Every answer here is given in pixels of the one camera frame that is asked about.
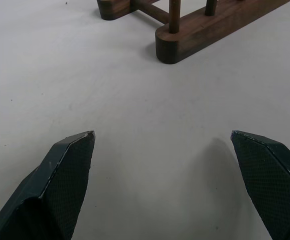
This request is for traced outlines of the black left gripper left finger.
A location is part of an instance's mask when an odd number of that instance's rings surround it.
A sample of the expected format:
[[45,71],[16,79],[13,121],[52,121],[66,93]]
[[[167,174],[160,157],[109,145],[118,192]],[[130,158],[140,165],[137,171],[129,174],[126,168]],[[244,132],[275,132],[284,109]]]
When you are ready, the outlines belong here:
[[70,240],[84,202],[94,131],[56,142],[0,210],[0,240]]

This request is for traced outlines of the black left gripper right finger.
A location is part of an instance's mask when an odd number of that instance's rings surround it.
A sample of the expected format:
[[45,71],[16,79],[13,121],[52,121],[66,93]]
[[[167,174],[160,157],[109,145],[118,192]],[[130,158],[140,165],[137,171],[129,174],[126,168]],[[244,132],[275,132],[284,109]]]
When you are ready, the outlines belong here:
[[273,240],[290,240],[290,150],[281,142],[234,130],[231,142],[246,191]]

